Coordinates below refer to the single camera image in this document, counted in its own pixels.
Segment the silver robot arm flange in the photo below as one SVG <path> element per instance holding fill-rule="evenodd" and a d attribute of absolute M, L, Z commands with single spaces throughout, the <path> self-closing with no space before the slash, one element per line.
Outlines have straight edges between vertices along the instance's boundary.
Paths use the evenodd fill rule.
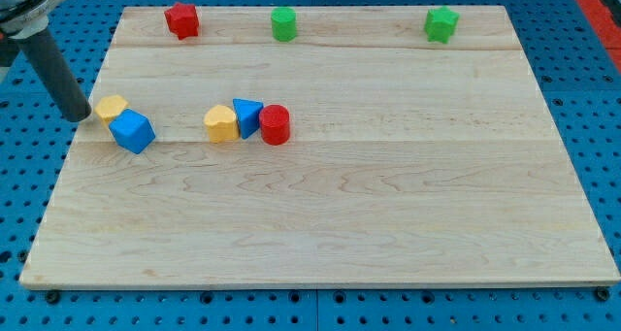
<path fill-rule="evenodd" d="M 67 0 L 1 0 L 1 34 L 17 40 L 45 30 L 49 14 Z"/>

